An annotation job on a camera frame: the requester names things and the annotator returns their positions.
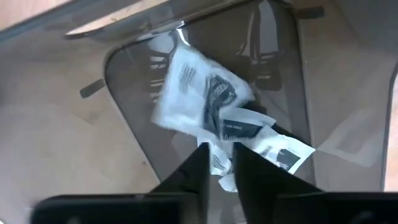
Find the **black rectangular label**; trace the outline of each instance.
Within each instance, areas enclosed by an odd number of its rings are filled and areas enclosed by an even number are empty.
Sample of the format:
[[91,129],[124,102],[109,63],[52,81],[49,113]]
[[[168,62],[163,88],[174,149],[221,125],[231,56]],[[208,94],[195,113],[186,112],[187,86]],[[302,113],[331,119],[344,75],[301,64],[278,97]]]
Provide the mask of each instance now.
[[230,120],[223,120],[222,124],[222,140],[252,139],[262,128],[255,124]]
[[299,156],[296,156],[287,149],[281,149],[277,156],[277,162],[279,162],[280,168],[286,171],[289,171],[299,159]]

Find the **plastic bag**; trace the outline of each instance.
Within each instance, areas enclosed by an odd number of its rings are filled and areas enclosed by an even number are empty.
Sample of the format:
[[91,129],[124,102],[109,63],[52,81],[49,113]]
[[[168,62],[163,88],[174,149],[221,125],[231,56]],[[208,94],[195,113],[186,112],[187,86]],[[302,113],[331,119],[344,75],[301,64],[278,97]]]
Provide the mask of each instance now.
[[249,85],[187,45],[179,45],[152,121],[196,137],[218,138],[219,110],[254,100]]

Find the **black printed label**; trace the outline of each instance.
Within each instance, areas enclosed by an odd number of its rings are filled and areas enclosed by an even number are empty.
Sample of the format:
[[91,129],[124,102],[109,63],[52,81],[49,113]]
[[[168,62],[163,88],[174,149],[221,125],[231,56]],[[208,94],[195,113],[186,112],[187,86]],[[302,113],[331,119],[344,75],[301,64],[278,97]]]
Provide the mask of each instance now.
[[247,124],[239,121],[223,120],[222,139],[252,139],[261,130],[262,126]]
[[236,92],[230,82],[215,75],[206,80],[206,105],[203,118],[203,128],[219,136],[220,108],[231,104],[236,98]]
[[182,93],[187,93],[188,87],[191,85],[192,79],[196,72],[197,71],[188,64],[183,65],[180,72],[180,91]]
[[280,168],[286,171],[289,171],[299,159],[299,156],[296,156],[287,149],[281,149],[277,156],[277,162],[279,162]]

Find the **white packet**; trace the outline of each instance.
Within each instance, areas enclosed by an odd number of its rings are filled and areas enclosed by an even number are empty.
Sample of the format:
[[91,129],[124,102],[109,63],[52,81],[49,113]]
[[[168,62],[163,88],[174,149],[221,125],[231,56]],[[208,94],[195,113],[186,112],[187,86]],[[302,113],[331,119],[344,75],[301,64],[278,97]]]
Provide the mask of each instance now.
[[240,141],[254,138],[264,126],[272,126],[276,120],[267,115],[244,108],[220,110],[222,141]]
[[179,45],[170,63],[152,121],[196,137],[219,135],[218,110],[254,99],[249,85],[187,45]]
[[297,139],[278,134],[269,126],[264,126],[246,146],[290,174],[315,151]]
[[218,180],[218,183],[227,192],[233,192],[233,193],[238,192],[238,189],[236,188],[236,184],[235,184],[234,174],[228,174],[228,175],[224,176],[223,178]]
[[210,150],[210,174],[225,176],[232,170],[232,162],[224,150],[219,148],[216,143],[210,139],[197,139],[198,146],[203,142],[208,142]]

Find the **white paper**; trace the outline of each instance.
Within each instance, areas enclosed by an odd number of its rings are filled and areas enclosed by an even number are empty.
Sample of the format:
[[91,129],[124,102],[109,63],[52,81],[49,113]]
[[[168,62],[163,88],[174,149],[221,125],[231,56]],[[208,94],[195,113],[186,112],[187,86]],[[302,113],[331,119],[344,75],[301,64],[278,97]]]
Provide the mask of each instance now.
[[278,134],[269,126],[264,126],[249,145],[253,151],[290,174],[296,173],[315,151],[297,139]]
[[219,148],[213,141],[207,139],[197,139],[198,146],[203,142],[208,142],[210,150],[210,174],[225,176],[232,169],[232,162],[224,150]]
[[235,184],[234,174],[228,174],[228,175],[224,176],[223,178],[218,180],[218,183],[227,192],[233,192],[233,193],[238,192],[238,189],[236,188],[236,184]]

